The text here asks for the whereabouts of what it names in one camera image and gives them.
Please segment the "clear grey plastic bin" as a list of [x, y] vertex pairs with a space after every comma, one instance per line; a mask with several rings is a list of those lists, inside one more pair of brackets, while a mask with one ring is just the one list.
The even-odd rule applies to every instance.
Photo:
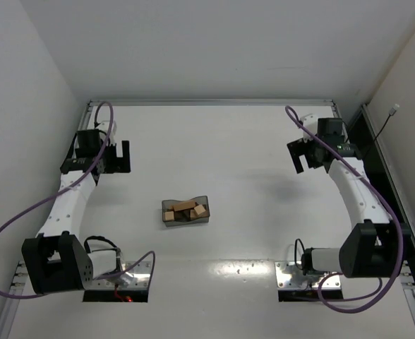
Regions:
[[207, 196], [196, 196], [185, 201], [167, 199], [161, 203], [162, 222], [166, 227], [183, 227], [210, 221]]

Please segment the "dark wood arch block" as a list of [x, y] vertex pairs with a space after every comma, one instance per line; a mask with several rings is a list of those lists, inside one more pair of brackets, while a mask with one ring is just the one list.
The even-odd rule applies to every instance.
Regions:
[[198, 216], [194, 213], [193, 209], [174, 212], [176, 222], [190, 222], [195, 220]]

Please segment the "light wood cube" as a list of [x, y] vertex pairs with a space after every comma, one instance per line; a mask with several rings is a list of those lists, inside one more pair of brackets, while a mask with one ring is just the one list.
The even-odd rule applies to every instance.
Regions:
[[165, 222], [171, 222], [174, 221], [175, 217], [174, 217], [174, 211], [170, 210], [170, 211], [165, 211], [164, 212], [164, 221]]
[[193, 211], [197, 216], [201, 216], [206, 213], [206, 209], [203, 205], [196, 205]]

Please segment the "long light wood block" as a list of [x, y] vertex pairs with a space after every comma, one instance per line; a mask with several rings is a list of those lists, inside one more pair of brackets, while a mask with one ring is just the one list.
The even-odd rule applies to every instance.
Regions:
[[196, 207], [196, 202], [193, 200], [189, 200], [189, 201], [182, 201], [182, 202], [178, 202], [175, 203], [172, 206], [172, 210], [174, 212], [179, 212], [179, 211], [183, 211], [183, 210], [190, 210]]

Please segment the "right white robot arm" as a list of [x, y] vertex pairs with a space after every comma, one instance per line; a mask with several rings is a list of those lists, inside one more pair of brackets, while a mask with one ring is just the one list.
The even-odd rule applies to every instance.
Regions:
[[287, 147], [297, 173], [308, 167], [323, 168], [335, 183], [351, 222], [351, 233], [339, 248], [308, 248], [301, 256], [304, 274], [338, 272], [347, 278], [389, 278], [398, 273], [405, 244], [411, 234], [370, 189], [358, 148], [346, 141], [340, 118], [299, 118], [304, 127], [300, 139]]

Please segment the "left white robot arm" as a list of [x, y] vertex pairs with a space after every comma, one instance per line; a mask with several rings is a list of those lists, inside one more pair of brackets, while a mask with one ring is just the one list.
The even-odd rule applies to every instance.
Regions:
[[21, 252], [34, 292], [86, 290], [95, 278], [119, 272], [120, 250], [90, 250], [79, 239], [80, 226], [90, 195], [102, 174], [131, 171], [130, 145], [122, 141], [122, 155], [116, 154], [116, 124], [100, 122], [93, 129], [77, 131], [62, 163], [58, 196], [36, 237], [23, 242]]

